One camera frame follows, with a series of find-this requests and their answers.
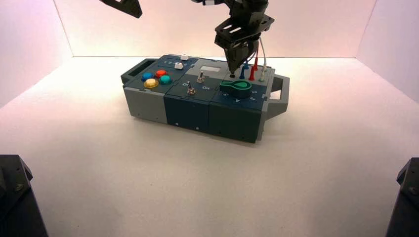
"yellow button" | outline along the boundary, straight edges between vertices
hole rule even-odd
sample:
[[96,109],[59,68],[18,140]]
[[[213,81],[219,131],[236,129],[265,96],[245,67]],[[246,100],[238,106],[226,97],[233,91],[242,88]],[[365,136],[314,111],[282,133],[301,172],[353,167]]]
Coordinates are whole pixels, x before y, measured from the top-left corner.
[[154,79],[154,78],[147,79],[147,80],[145,81],[145,83],[144,83],[144,86],[145,86],[146,88],[154,88],[154,87],[156,87],[156,86],[158,86],[158,85],[159,85],[159,81],[158,81],[158,80],[156,80],[156,79]]

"white wall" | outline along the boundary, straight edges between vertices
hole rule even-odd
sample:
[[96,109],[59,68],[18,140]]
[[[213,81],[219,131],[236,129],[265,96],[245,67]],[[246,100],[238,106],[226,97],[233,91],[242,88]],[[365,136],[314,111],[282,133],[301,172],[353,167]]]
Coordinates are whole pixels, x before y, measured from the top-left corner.
[[0,0],[0,108],[72,54],[52,0]]
[[[75,56],[224,56],[215,27],[225,5],[140,0],[140,19],[99,0],[55,0]],[[263,36],[271,57],[355,57],[375,0],[271,0]]]
[[419,1],[378,0],[357,58],[419,102]]

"red button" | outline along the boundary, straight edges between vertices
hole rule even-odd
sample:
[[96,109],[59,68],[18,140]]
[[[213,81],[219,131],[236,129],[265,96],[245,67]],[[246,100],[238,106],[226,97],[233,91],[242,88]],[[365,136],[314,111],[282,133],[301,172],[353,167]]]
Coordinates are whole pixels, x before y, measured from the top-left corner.
[[165,71],[165,70],[158,70],[157,72],[156,72],[156,77],[157,78],[161,78],[162,76],[165,76],[165,75],[167,75],[168,73]]

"black metal frame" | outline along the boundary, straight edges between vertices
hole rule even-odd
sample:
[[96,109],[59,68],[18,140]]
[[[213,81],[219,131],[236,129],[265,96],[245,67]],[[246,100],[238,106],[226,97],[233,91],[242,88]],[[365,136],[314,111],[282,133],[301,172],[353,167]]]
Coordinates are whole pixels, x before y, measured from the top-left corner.
[[20,156],[0,155],[0,237],[48,237],[30,180]]
[[419,236],[419,158],[412,158],[397,176],[400,192],[387,237]]

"bolt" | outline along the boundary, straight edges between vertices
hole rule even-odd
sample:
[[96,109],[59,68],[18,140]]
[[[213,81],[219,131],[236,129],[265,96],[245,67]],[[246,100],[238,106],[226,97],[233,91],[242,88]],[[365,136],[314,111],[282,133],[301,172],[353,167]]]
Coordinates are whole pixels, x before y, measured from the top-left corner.
[[418,189],[418,188],[416,188],[416,187],[410,187],[410,188],[409,188],[409,192],[410,192],[412,195],[414,195],[414,196],[419,195],[419,189]]
[[23,184],[18,184],[18,185],[16,185],[16,187],[14,187],[14,191],[15,192],[18,192],[18,191],[20,191],[22,189],[23,189]]

